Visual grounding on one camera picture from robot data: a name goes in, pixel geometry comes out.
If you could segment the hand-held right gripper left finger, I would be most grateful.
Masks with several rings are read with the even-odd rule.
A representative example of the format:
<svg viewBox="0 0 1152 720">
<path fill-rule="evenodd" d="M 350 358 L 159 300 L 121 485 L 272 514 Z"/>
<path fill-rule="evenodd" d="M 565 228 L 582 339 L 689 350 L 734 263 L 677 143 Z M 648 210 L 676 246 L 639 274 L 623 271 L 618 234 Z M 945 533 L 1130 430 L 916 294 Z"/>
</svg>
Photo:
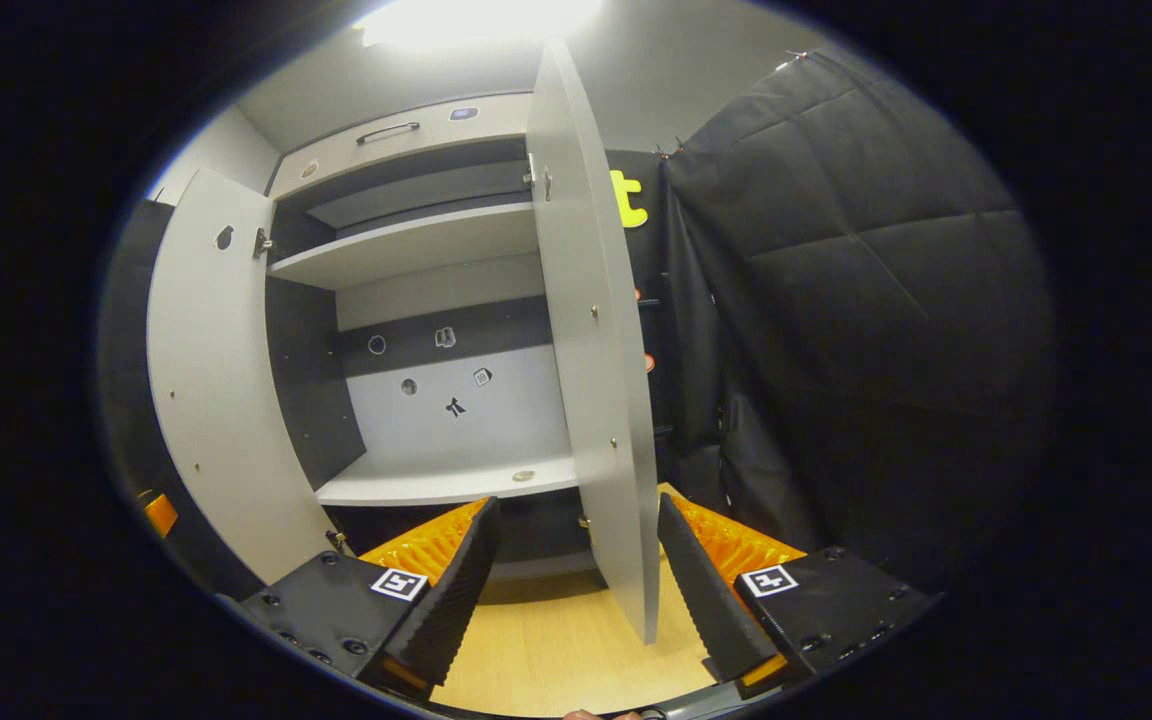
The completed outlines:
<svg viewBox="0 0 1152 720">
<path fill-rule="evenodd" d="M 219 600 L 280 646 L 415 700 L 445 684 L 495 561 L 500 500 L 484 497 L 361 558 L 326 550 L 242 600 Z"/>
</svg>

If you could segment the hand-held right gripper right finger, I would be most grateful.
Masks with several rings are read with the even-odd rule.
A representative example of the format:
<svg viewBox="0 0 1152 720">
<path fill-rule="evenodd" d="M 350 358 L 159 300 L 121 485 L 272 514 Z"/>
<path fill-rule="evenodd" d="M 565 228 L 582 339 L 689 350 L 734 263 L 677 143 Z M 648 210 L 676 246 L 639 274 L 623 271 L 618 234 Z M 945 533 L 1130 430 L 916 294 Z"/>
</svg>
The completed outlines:
<svg viewBox="0 0 1152 720">
<path fill-rule="evenodd" d="M 846 669 L 942 600 L 846 547 L 801 551 L 672 493 L 657 529 L 708 674 L 745 700 Z"/>
</svg>

